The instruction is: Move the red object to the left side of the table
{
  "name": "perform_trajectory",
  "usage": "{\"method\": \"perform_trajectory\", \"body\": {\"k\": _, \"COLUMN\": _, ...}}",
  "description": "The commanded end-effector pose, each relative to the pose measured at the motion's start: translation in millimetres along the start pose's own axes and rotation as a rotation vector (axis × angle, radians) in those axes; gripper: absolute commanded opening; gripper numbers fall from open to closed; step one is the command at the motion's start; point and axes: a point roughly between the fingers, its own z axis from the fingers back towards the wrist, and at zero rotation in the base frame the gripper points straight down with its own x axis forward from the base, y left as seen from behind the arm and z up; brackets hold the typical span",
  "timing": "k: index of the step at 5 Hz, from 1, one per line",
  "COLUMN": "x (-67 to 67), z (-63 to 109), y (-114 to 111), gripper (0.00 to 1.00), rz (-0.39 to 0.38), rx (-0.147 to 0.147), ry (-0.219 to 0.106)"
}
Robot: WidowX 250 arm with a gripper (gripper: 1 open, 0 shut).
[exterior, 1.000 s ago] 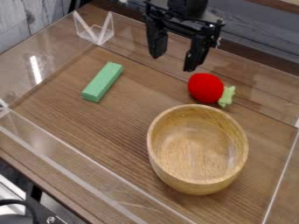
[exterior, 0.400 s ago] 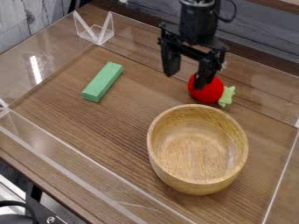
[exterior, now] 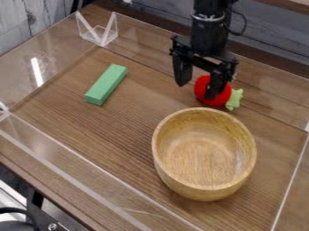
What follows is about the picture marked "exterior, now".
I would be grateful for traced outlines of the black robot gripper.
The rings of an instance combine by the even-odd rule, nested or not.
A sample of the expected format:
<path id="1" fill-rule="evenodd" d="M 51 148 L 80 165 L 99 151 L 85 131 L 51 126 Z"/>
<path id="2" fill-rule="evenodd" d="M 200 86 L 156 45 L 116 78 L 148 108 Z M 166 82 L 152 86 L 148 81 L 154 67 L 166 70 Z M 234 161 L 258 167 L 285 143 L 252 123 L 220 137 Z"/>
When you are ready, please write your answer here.
<path id="1" fill-rule="evenodd" d="M 191 15 L 191 35 L 171 36 L 170 55 L 175 82 L 183 87 L 191 81 L 192 67 L 210 73 L 204 98 L 212 100 L 232 80 L 238 61 L 226 50 L 230 12 Z"/>

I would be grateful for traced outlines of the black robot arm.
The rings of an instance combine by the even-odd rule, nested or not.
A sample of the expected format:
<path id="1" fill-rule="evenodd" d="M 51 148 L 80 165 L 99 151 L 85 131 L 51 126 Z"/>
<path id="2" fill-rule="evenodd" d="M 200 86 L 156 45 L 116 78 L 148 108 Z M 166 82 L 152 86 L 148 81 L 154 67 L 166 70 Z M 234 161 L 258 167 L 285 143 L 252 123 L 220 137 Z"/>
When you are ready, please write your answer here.
<path id="1" fill-rule="evenodd" d="M 212 100 L 232 80 L 238 60 L 226 49 L 231 6 L 238 0 L 194 0 L 191 35 L 174 35 L 170 55 L 174 78 L 182 87 L 191 81 L 192 68 L 210 73 L 203 98 Z"/>

